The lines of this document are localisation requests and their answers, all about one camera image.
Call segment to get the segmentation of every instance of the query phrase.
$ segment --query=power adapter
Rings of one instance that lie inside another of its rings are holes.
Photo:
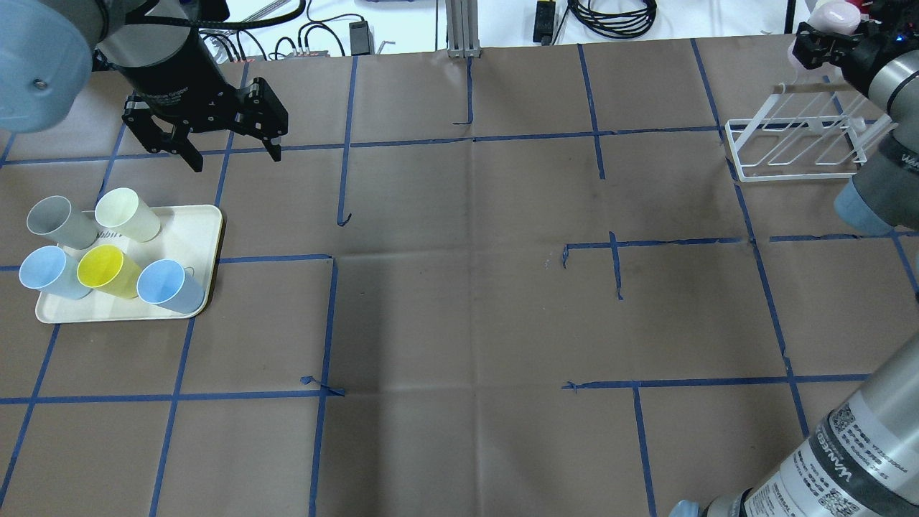
[[[351,55],[370,55],[373,53],[373,34],[367,21],[356,21],[348,24],[351,36]]]
[[[536,21],[533,24],[533,42],[543,46],[552,43],[555,33],[555,0],[538,0]]]

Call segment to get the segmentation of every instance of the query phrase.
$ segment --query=tray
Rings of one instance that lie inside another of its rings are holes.
[[[140,298],[125,300],[92,291],[80,300],[68,300],[40,293],[35,316],[43,323],[81,323],[87,321],[129,321],[146,319],[187,319],[199,314],[210,299],[211,281],[221,242],[223,213],[213,205],[154,207],[163,228],[148,242],[135,242],[111,230],[99,228],[99,238],[87,249],[58,245],[76,259],[101,244],[121,248],[141,268],[158,259],[172,259],[186,267],[204,286],[204,301],[191,314],[180,314],[147,304]],[[95,220],[93,212],[86,212]]]

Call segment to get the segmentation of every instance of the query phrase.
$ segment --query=cup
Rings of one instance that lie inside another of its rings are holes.
[[[19,266],[19,281],[29,289],[79,300],[92,289],[76,279],[76,258],[56,246],[45,246],[28,254]]]
[[[138,242],[147,242],[160,232],[160,218],[137,192],[114,189],[96,204],[96,222]]]
[[[110,244],[90,249],[76,267],[76,278],[80,283],[118,298],[137,297],[139,276],[141,267]]]
[[[204,301],[204,288],[181,264],[169,258],[144,268],[137,279],[141,299],[178,313],[193,313]]]
[[[28,211],[26,226],[33,234],[75,249],[96,242],[99,232],[85,213],[63,196],[45,198]]]

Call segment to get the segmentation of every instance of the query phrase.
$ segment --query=yellow cup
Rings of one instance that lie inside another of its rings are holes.
[[[141,267],[110,244],[90,249],[76,268],[76,278],[80,283],[118,298],[137,297],[139,276]]]

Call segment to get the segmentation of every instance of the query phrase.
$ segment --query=black pole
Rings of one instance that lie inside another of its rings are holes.
[[[795,24],[795,0],[789,0],[789,8],[785,10],[785,33],[794,32]]]

